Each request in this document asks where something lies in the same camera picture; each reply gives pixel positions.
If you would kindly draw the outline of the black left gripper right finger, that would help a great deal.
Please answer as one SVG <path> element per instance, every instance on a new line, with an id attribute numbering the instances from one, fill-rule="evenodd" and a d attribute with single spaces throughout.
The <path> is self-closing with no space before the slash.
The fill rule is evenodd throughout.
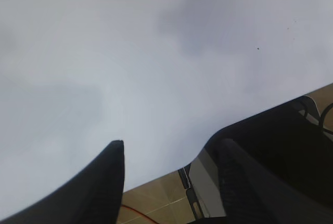
<path id="1" fill-rule="evenodd" d="M 282 182 L 231 139 L 216 145 L 227 223 L 332 223 L 332 211 Z"/>

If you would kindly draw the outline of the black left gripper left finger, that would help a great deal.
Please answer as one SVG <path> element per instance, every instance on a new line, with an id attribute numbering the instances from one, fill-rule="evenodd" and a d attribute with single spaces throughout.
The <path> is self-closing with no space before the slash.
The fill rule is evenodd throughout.
<path id="1" fill-rule="evenodd" d="M 56 191 L 2 223 L 116 223 L 124 188 L 124 142 L 110 142 Z"/>

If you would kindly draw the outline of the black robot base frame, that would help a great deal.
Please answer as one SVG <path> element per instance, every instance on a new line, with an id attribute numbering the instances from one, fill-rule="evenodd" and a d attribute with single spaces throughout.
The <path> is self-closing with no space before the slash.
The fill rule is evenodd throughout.
<path id="1" fill-rule="evenodd" d="M 195 223 L 227 223 L 216 145 L 231 139 L 282 182 L 332 211 L 332 130 L 311 97 L 302 96 L 215 133 L 179 171 Z"/>

